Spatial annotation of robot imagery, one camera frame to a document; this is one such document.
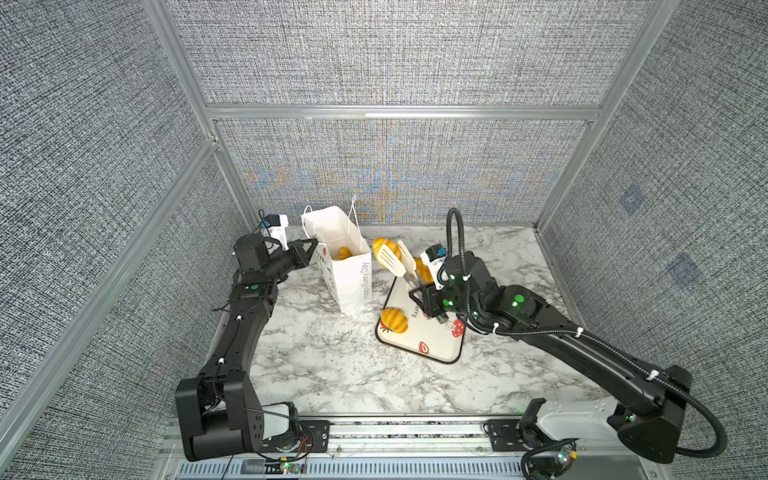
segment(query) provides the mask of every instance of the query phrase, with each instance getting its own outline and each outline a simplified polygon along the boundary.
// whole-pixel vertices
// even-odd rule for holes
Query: white paper bag
[[[323,271],[323,279],[342,313],[371,301],[371,249],[360,234],[355,211],[356,197],[352,198],[349,214],[354,212],[355,223],[336,205],[312,211],[307,205],[301,216],[301,224],[307,237],[318,240],[315,255]],[[347,247],[352,254],[344,260],[339,249]]]

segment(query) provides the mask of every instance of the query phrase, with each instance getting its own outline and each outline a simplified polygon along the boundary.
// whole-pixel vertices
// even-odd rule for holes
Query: vent grille
[[[203,462],[182,462],[178,480],[227,478],[291,478],[290,475],[240,473],[244,458],[217,458]],[[487,478],[522,477],[520,458],[310,458],[301,478]]]

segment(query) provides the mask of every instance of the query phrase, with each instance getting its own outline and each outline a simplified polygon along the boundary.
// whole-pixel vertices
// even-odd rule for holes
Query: mounting plate
[[[518,420],[488,420],[482,428],[491,439],[494,452],[526,452],[517,426]]]
[[[305,420],[301,419],[302,423],[312,429],[312,436],[315,442],[311,440],[307,442],[307,446],[312,453],[325,453],[328,451],[328,432],[330,430],[331,422],[327,420]],[[304,427],[301,424],[297,424],[300,434],[304,433]],[[272,439],[264,440],[261,444],[260,453],[280,453],[288,456],[295,456],[298,452],[284,451],[277,448],[275,441]]]

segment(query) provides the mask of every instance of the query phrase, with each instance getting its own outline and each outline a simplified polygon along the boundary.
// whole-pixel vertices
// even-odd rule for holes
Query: blue sticker
[[[640,185],[632,184],[627,188],[627,191],[621,195],[619,203],[624,207],[624,211],[627,215],[635,215],[640,209],[640,205],[645,202],[645,194],[640,190]]]
[[[694,259],[690,258],[688,252],[679,253],[667,263],[667,273],[680,291],[687,289],[701,278],[701,269]]]

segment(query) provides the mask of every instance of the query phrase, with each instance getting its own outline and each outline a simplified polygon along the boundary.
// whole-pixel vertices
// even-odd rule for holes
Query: strawberry print
[[[461,320],[456,319],[456,321],[453,323],[453,331],[451,334],[456,338],[464,335],[464,323]]]

